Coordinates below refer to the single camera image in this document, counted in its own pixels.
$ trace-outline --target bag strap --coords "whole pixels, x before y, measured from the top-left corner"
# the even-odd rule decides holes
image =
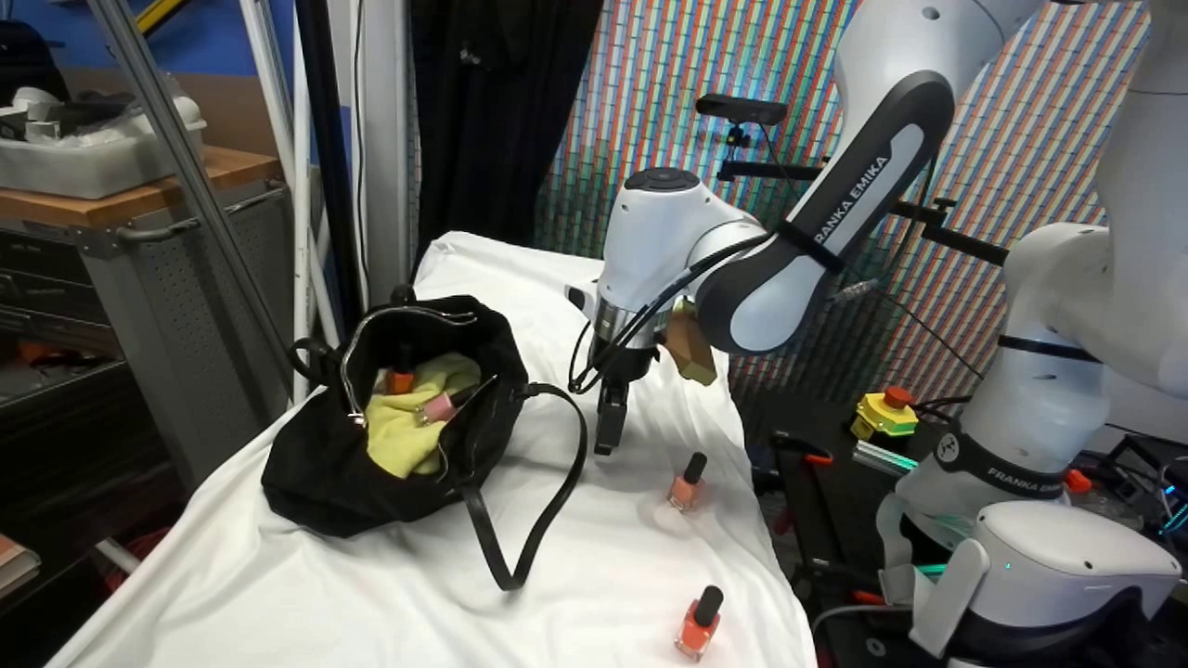
[[[550,522],[556,520],[556,512],[563,510],[567,494],[581,485],[582,468],[586,468],[582,408],[556,385],[526,381],[526,396],[539,396],[539,394],[562,396],[581,415],[581,454],[572,455],[567,474],[563,474],[562,491],[552,494],[552,501],[530,522],[526,543],[516,559],[516,570],[509,570],[506,549],[499,547],[499,533],[494,533],[494,522],[490,522],[490,512],[487,512],[478,485],[462,485],[462,498],[469,501],[469,517],[474,522],[478,547],[484,547],[484,559],[501,589],[520,589],[526,583],[530,559],[535,559]]]

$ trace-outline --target white robot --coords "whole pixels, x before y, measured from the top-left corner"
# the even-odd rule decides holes
[[[718,349],[770,353],[790,342],[828,276],[940,154],[961,92],[1041,8],[867,0],[837,65],[845,120],[839,150],[775,234],[682,171],[625,183],[591,311],[599,454],[620,439],[626,385],[646,374],[673,298],[693,300]],[[1067,631],[1129,594],[1151,616],[1182,574],[1154,543],[1050,501],[1108,425],[1104,369],[1188,394],[1188,0],[1151,0],[1151,40],[1098,192],[1112,229],[1050,222],[1010,246],[1010,316],[993,370],[956,434],[879,510],[886,594],[915,598],[915,640],[936,658],[972,635],[988,643],[961,650],[995,660],[1000,635]],[[901,528],[952,549],[940,583],[915,574]],[[1061,532],[1057,549],[1035,538],[1050,532]]]

